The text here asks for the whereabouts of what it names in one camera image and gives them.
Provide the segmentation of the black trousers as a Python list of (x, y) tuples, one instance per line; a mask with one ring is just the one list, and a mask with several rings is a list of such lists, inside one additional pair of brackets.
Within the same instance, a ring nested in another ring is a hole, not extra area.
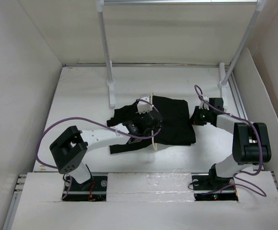
[[(154, 95), (152, 103), (162, 115), (162, 128), (154, 137), (155, 143), (173, 146), (190, 146), (196, 143), (187, 101)], [(107, 121), (107, 126), (116, 126), (135, 117), (139, 117), (137, 104), (126, 105), (114, 110), (114, 116)]]

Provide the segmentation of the cream clothes hanger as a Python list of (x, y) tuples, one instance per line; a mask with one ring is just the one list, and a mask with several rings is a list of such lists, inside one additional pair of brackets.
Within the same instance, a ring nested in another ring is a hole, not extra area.
[[(153, 96), (154, 96), (154, 94), (151, 93), (151, 97), (150, 97), (151, 104), (153, 103)], [(153, 147), (154, 151), (157, 152), (158, 151), (157, 144), (155, 143), (154, 138), (151, 139), (151, 142), (152, 142), (152, 147)]]

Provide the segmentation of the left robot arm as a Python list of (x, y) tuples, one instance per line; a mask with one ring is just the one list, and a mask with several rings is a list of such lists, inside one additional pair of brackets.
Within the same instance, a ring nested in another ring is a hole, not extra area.
[(57, 170), (69, 175), (76, 185), (87, 190), (92, 186), (92, 174), (82, 162), (89, 151), (113, 145), (130, 145), (152, 138), (162, 127), (162, 116), (153, 110), (116, 126), (101, 125), (98, 130), (79, 130), (77, 126), (68, 127), (52, 142), (49, 149)]

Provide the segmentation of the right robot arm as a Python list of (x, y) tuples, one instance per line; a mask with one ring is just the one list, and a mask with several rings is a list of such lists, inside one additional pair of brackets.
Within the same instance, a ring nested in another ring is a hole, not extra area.
[(209, 169), (206, 176), (193, 178), (189, 188), (206, 190), (207, 193), (221, 192), (229, 187), (234, 176), (250, 166), (270, 162), (272, 153), (267, 126), (252, 123), (224, 111), (222, 98), (200, 96), (201, 104), (195, 107), (191, 122), (196, 126), (211, 124), (233, 135), (231, 154)]

